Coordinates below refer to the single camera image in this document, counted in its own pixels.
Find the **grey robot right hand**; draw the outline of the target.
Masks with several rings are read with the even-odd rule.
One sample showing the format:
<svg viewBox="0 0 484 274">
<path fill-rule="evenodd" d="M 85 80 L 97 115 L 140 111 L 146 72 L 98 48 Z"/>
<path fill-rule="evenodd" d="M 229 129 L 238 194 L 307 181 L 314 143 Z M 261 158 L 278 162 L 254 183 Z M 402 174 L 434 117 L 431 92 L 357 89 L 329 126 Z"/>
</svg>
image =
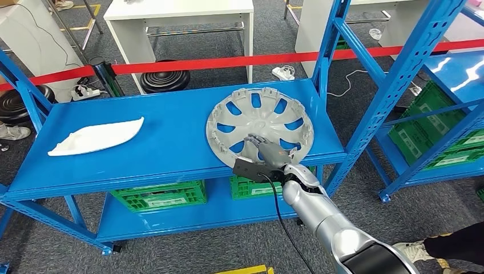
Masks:
<svg viewBox="0 0 484 274">
<path fill-rule="evenodd" d="M 279 144 L 263 136 L 248 134 L 244 140 L 252 143 L 258 149 L 265 164 L 271 168 L 284 168 L 292 162 L 289 154 Z"/>
</svg>

